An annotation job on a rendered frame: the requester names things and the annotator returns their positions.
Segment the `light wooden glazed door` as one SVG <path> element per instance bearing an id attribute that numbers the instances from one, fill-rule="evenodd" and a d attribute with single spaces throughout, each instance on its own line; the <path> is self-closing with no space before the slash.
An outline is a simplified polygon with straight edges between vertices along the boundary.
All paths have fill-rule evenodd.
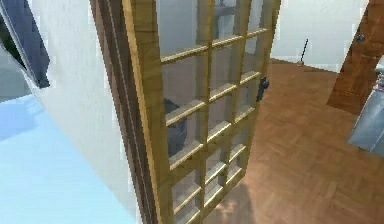
<path id="1" fill-rule="evenodd" d="M 281 0 L 122 0 L 158 224 L 246 175 Z"/>

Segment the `brown wooden door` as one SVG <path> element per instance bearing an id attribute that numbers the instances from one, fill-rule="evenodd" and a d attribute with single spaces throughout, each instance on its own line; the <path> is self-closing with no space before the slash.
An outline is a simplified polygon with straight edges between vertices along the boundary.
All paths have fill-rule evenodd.
<path id="1" fill-rule="evenodd" d="M 365 40 L 355 42 L 358 34 Z M 384 0 L 369 0 L 327 104 L 359 115 L 377 78 L 384 55 Z"/>

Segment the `grey metal bin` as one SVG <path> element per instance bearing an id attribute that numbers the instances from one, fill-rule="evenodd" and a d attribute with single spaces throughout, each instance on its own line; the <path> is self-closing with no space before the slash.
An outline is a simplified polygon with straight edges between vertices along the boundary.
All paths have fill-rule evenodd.
<path id="1" fill-rule="evenodd" d="M 384 157 L 384 66 L 375 72 L 378 77 L 353 127 L 348 142 L 370 153 Z"/>

